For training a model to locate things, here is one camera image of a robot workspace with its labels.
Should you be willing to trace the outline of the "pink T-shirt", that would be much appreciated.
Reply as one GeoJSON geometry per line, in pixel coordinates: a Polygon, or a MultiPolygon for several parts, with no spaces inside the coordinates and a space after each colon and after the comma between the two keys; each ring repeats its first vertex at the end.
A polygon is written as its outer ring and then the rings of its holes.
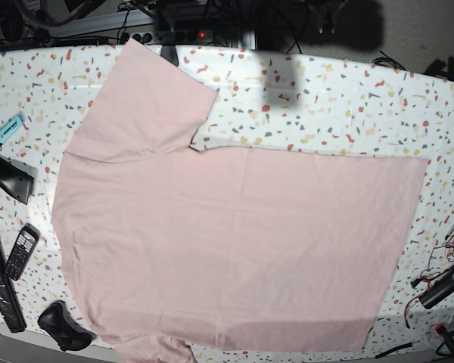
{"type": "Polygon", "coordinates": [[[216,93],[135,40],[64,152],[52,224],[89,326],[124,362],[189,344],[360,351],[427,161],[191,140],[216,93]]]}

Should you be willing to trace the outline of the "black power strip red switch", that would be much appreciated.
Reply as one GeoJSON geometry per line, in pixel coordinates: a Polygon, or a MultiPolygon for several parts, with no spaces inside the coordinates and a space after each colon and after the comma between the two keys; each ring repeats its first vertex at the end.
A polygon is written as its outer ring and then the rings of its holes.
{"type": "Polygon", "coordinates": [[[149,31],[132,33],[134,40],[142,44],[207,44],[213,41],[214,34],[210,30],[175,30],[170,31],[149,31]]]}

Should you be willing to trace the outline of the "black game controller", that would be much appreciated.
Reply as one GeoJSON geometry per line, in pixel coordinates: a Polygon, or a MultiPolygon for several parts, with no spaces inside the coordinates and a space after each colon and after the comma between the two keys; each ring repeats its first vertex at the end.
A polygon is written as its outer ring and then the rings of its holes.
{"type": "Polygon", "coordinates": [[[96,338],[96,334],[86,330],[72,319],[66,303],[62,300],[57,300],[48,306],[37,322],[63,352],[83,350],[96,338]]]}

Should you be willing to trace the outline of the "terrazzo patterned table cover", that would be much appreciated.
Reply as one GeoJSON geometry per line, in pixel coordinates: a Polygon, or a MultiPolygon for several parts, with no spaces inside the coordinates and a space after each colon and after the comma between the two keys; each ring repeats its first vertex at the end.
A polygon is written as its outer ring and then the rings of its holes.
{"type": "MultiPolygon", "coordinates": [[[[64,152],[125,45],[0,53],[0,128],[16,113],[25,122],[0,155],[37,168],[25,205],[0,188],[0,240],[9,254],[19,230],[39,230],[38,245],[14,285],[29,332],[56,299],[93,330],[62,272],[52,210],[64,152]]],[[[216,93],[191,144],[283,150],[336,157],[408,157],[427,167],[406,243],[358,352],[221,350],[190,343],[193,361],[328,361],[371,358],[411,343],[437,345],[436,324],[454,316],[454,293],[435,309],[411,283],[452,263],[444,238],[454,222],[454,83],[428,76],[307,55],[181,46],[177,68],[216,93]]],[[[97,334],[97,345],[114,347],[97,334]]]]}

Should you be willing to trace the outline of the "long black bar in plastic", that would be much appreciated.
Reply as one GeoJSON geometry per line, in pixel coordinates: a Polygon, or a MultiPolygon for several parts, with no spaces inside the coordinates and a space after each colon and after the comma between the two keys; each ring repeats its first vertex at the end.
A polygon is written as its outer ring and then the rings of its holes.
{"type": "Polygon", "coordinates": [[[0,313],[12,333],[26,330],[26,321],[20,308],[11,279],[5,274],[5,261],[0,243],[0,313]]]}

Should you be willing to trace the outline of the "light blue highlighter marker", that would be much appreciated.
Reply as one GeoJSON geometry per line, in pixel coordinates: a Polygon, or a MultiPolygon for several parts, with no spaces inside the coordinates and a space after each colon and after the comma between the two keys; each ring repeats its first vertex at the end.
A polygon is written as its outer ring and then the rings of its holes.
{"type": "Polygon", "coordinates": [[[0,128],[0,147],[23,126],[24,122],[23,112],[18,112],[0,128]]]}

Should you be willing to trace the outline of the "black cordless phone handset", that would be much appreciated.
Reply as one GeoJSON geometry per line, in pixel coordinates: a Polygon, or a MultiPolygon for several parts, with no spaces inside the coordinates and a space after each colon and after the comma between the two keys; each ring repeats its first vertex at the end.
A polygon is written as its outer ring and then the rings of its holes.
{"type": "Polygon", "coordinates": [[[40,233],[31,224],[25,224],[14,243],[5,264],[5,274],[13,281],[18,281],[39,242],[40,233]]]}

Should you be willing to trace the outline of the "grey monitor stand foot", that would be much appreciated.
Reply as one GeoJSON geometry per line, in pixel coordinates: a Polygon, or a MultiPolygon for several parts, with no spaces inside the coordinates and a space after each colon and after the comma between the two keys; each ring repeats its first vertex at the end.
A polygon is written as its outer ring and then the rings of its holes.
{"type": "Polygon", "coordinates": [[[161,48],[160,56],[171,63],[174,67],[179,65],[179,58],[174,45],[163,45],[161,48]]]}

